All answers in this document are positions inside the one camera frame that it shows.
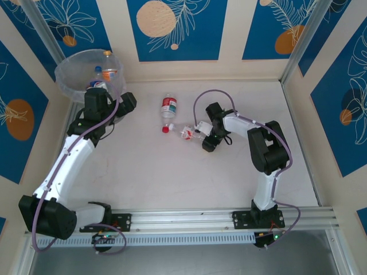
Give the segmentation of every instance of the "floor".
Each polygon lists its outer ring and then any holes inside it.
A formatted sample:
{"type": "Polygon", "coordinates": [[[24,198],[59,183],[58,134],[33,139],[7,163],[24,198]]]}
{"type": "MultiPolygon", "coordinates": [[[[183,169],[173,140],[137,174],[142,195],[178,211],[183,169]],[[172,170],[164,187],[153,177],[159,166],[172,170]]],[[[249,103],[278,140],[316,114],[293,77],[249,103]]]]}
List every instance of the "floor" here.
{"type": "MultiPolygon", "coordinates": [[[[282,88],[277,81],[165,81],[128,84],[136,109],[117,123],[82,168],[70,204],[99,201],[113,209],[215,209],[250,207],[258,172],[248,140],[232,134],[233,145],[221,143],[207,153],[161,131],[163,95],[177,96],[176,123],[193,124],[193,103],[207,89],[223,89],[244,116],[280,123],[294,159],[282,175],[277,200],[298,206],[317,206],[314,189],[292,124],[282,88]]],[[[210,93],[197,104],[198,120],[209,121],[205,108],[218,101],[231,108],[222,94],[210,93]]]]}

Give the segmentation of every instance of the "plastic bottle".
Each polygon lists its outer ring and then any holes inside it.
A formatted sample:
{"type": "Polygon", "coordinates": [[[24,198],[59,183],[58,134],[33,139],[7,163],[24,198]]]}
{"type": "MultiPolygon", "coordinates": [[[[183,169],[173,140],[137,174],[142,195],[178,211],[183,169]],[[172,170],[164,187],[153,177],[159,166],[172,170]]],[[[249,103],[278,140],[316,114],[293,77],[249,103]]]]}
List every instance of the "plastic bottle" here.
{"type": "Polygon", "coordinates": [[[102,71],[103,78],[106,81],[111,81],[117,74],[117,69],[115,69],[115,64],[111,59],[112,57],[111,51],[105,50],[103,54],[105,56],[105,60],[103,62],[103,71],[102,71]]]}
{"type": "Polygon", "coordinates": [[[196,132],[192,125],[187,124],[171,123],[169,125],[169,131],[176,133],[181,139],[194,140],[198,143],[201,143],[206,137],[203,133],[196,132]]]}
{"type": "MultiPolygon", "coordinates": [[[[94,68],[93,79],[103,80],[102,67],[96,66],[94,68]]],[[[96,84],[100,84],[101,81],[92,81],[89,83],[90,87],[94,87],[96,84]]]]}
{"type": "Polygon", "coordinates": [[[176,116],[176,106],[177,100],[174,95],[168,93],[164,96],[161,108],[161,117],[162,117],[162,132],[169,132],[169,125],[172,123],[174,117],[176,116]]]}

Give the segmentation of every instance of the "cable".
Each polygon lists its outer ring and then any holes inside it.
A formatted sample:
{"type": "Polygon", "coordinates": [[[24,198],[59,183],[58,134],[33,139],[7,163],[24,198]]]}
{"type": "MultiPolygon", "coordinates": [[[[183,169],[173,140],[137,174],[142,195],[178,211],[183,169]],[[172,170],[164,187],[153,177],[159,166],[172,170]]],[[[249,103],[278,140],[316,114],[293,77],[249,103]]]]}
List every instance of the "cable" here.
{"type": "Polygon", "coordinates": [[[301,215],[301,212],[300,212],[300,209],[299,207],[295,206],[295,205],[289,205],[288,203],[282,203],[282,202],[278,202],[274,196],[275,196],[275,187],[276,187],[276,184],[278,182],[278,179],[281,175],[281,173],[287,171],[292,165],[293,165],[293,158],[292,158],[292,154],[291,154],[291,150],[289,149],[289,146],[288,144],[286,143],[286,141],[280,136],[278,135],[277,132],[275,132],[273,129],[270,129],[269,127],[267,127],[266,125],[262,124],[262,123],[259,123],[257,121],[254,121],[252,119],[249,119],[245,116],[242,116],[238,113],[238,111],[236,110],[236,107],[235,107],[235,102],[233,101],[233,98],[229,95],[229,93],[225,92],[225,91],[222,91],[222,90],[218,90],[218,89],[211,89],[211,90],[207,90],[205,92],[202,92],[196,99],[195,99],[195,102],[194,102],[194,107],[193,107],[193,113],[194,113],[194,121],[195,121],[195,126],[197,126],[197,119],[196,119],[196,102],[198,101],[198,99],[200,97],[202,97],[204,94],[206,93],[209,93],[209,92],[220,92],[220,93],[223,93],[225,94],[229,100],[231,101],[231,104],[232,104],[232,109],[233,111],[235,112],[235,114],[237,115],[238,118],[240,119],[243,119],[247,122],[250,122],[252,124],[255,124],[257,126],[260,126],[262,128],[264,128],[265,130],[267,130],[268,132],[270,132],[271,134],[273,134],[276,139],[278,139],[280,141],[280,143],[282,144],[282,146],[284,147],[284,149],[287,151],[287,154],[288,154],[288,157],[289,157],[289,164],[287,166],[285,166],[285,168],[279,170],[275,176],[274,176],[274,181],[273,181],[273,185],[272,185],[272,190],[271,190],[271,199],[277,204],[277,205],[282,205],[282,206],[286,206],[286,207],[290,207],[290,208],[294,208],[297,210],[298,212],[298,216],[297,216],[297,219],[294,221],[294,223],[286,230],[283,232],[283,235],[279,238],[281,239],[283,236],[285,236],[286,234],[288,234],[294,227],[295,225],[298,223],[299,219],[300,219],[300,215],[301,215]]]}
{"type": "Polygon", "coordinates": [[[115,129],[115,123],[112,123],[112,130],[111,130],[111,132],[109,132],[106,136],[102,137],[99,140],[101,141],[101,140],[105,139],[107,136],[109,136],[110,134],[112,134],[112,132],[114,131],[114,129],[115,129]]]}
{"type": "Polygon", "coordinates": [[[101,239],[98,239],[97,241],[95,241],[95,243],[93,244],[93,248],[94,248],[94,250],[96,251],[96,253],[98,253],[99,255],[105,255],[105,256],[111,256],[111,255],[117,255],[117,254],[120,254],[122,251],[124,251],[125,250],[125,248],[126,248],[126,244],[127,244],[127,241],[126,241],[126,237],[125,237],[125,235],[122,233],[122,231],[121,230],[119,230],[118,228],[115,228],[115,227],[113,227],[113,226],[111,226],[111,225],[104,225],[104,224],[102,224],[102,223],[92,223],[91,225],[89,225],[89,226],[100,226],[100,227],[107,227],[107,228],[109,228],[109,229],[112,229],[112,230],[115,230],[116,232],[118,232],[121,236],[122,236],[122,238],[124,239],[124,246],[120,249],[120,250],[118,250],[118,251],[116,251],[116,252],[110,252],[110,253],[101,253],[101,252],[99,252],[98,250],[97,250],[97,248],[96,248],[96,245],[97,245],[97,243],[99,243],[99,242],[101,242],[101,240],[105,240],[105,239],[103,239],[103,238],[101,238],[101,239]]]}
{"type": "Polygon", "coordinates": [[[235,107],[235,102],[233,101],[233,98],[231,98],[231,96],[229,95],[229,93],[227,92],[224,92],[222,90],[218,90],[218,89],[211,89],[211,90],[207,90],[205,92],[202,92],[196,99],[195,99],[195,102],[194,102],[194,120],[195,120],[195,126],[197,126],[197,119],[196,119],[196,102],[199,100],[200,97],[202,97],[204,94],[206,93],[210,93],[210,92],[220,92],[220,93],[223,93],[225,94],[226,96],[228,96],[229,100],[231,101],[232,103],[232,109],[233,110],[236,110],[236,107],[235,107]]]}
{"type": "Polygon", "coordinates": [[[88,133],[92,132],[93,130],[97,129],[98,127],[104,125],[106,122],[108,122],[110,119],[113,118],[113,116],[115,116],[118,108],[119,108],[119,103],[118,103],[118,98],[119,98],[119,91],[117,90],[117,88],[110,82],[107,82],[106,84],[110,85],[113,90],[115,91],[116,94],[116,105],[114,110],[112,111],[112,113],[102,122],[94,125],[93,127],[89,128],[88,130],[86,130],[84,133],[82,133],[67,149],[66,153],[64,154],[64,156],[61,158],[60,162],[58,163],[58,165],[56,166],[54,172],[51,175],[51,178],[48,182],[48,184],[46,185],[45,191],[42,193],[42,196],[40,198],[40,201],[38,202],[37,208],[36,208],[36,212],[34,213],[34,218],[33,218],[33,224],[32,224],[32,245],[33,248],[36,252],[40,253],[40,252],[44,252],[47,251],[56,241],[56,238],[52,240],[52,242],[44,249],[40,249],[37,245],[37,238],[36,238],[36,230],[37,230],[37,222],[38,222],[38,217],[40,215],[40,211],[41,211],[41,207],[42,204],[45,200],[45,197],[47,195],[47,192],[49,191],[57,173],[59,172],[61,166],[63,165],[63,163],[65,162],[65,159],[69,156],[69,154],[71,153],[71,150],[75,147],[75,145],[88,133]]]}

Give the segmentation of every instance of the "robotic arm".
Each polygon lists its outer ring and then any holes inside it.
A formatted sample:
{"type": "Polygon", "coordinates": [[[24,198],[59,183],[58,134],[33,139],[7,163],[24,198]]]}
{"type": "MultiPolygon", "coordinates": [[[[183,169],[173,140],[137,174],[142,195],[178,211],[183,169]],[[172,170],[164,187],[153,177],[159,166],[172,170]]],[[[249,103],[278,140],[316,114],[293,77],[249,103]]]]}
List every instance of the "robotic arm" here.
{"type": "MultiPolygon", "coordinates": [[[[260,172],[257,191],[252,201],[251,210],[237,213],[235,223],[239,229],[270,228],[272,221],[280,227],[285,227],[282,212],[274,202],[276,193],[275,177],[281,169],[286,167],[289,155],[282,143],[272,133],[259,127],[254,121],[247,120],[234,110],[223,110],[218,103],[213,103],[206,108],[213,127],[202,142],[202,147],[208,152],[213,152],[223,139],[230,133],[248,138],[251,159],[255,168],[260,172]]],[[[267,128],[276,132],[285,141],[282,129],[276,121],[265,124],[267,128]]]]}
{"type": "Polygon", "coordinates": [[[33,193],[32,197],[24,195],[19,202],[19,209],[29,231],[32,231],[36,208],[42,196],[44,196],[45,190],[48,192],[45,194],[38,216],[36,233],[67,239],[76,228],[92,223],[111,224],[112,212],[110,205],[90,202],[78,209],[69,209],[68,195],[82,165],[106,133],[106,127],[113,124],[114,120],[132,112],[136,107],[136,99],[132,93],[128,92],[121,96],[122,100],[113,101],[112,97],[103,88],[88,89],[84,99],[85,108],[77,114],[77,118],[69,126],[68,137],[65,140],[63,150],[49,175],[33,193]],[[71,144],[82,133],[108,118],[116,104],[119,104],[119,106],[115,116],[104,125],[86,134],[84,138],[75,144],[71,151],[68,151],[71,144]],[[53,179],[53,184],[48,188],[48,183],[54,173],[56,173],[56,176],[53,179]]]}

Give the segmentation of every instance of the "red bottle cap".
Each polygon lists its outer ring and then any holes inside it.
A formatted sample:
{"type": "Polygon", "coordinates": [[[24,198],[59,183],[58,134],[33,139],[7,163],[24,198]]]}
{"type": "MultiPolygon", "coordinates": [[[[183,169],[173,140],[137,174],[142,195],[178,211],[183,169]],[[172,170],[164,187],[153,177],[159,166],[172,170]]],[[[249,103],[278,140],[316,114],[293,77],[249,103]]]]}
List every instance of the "red bottle cap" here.
{"type": "Polygon", "coordinates": [[[168,133],[169,131],[170,131],[170,128],[168,128],[168,126],[163,126],[162,128],[163,133],[168,133]]]}

